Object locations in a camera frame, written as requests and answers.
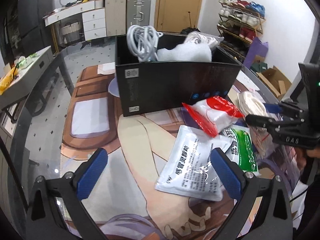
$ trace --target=medicine packet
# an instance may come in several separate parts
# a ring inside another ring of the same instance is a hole
[[[226,152],[231,143],[229,137],[212,138],[202,130],[181,125],[155,189],[211,201],[222,200],[222,183],[211,165],[210,152],[217,147]]]
[[[228,158],[239,165],[243,171],[251,171],[260,175],[258,165],[252,151],[250,129],[248,127],[231,125],[221,132],[232,139],[231,147],[227,150]]]

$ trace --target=silver suitcase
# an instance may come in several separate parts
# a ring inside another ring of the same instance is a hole
[[[151,0],[127,0],[127,30],[131,25],[148,26]]]

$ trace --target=white desk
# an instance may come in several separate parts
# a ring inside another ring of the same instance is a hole
[[[28,96],[52,60],[51,46],[39,50],[33,62],[25,69],[19,71],[17,78],[10,83],[9,87],[0,96],[0,109],[12,121],[15,121],[13,119],[14,116],[10,115],[7,108]]]
[[[43,17],[45,26],[51,25],[51,34],[56,52],[59,51],[58,41],[52,24],[78,13],[82,13],[84,37],[86,41],[107,36],[103,0],[90,0],[74,4],[57,13]]]
[[[49,26],[55,22],[76,15],[78,13],[84,13],[87,11],[103,8],[103,0],[90,0],[74,4],[70,7],[64,8],[57,13],[43,17],[45,26]]]

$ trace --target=wooden door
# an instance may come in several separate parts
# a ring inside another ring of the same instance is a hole
[[[190,27],[188,11],[193,28],[198,21],[200,7],[201,0],[160,0],[157,30],[180,33]]]

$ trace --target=red and white bag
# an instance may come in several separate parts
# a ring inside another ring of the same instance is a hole
[[[201,100],[193,106],[182,104],[200,128],[211,137],[217,136],[243,117],[234,104],[219,96]]]

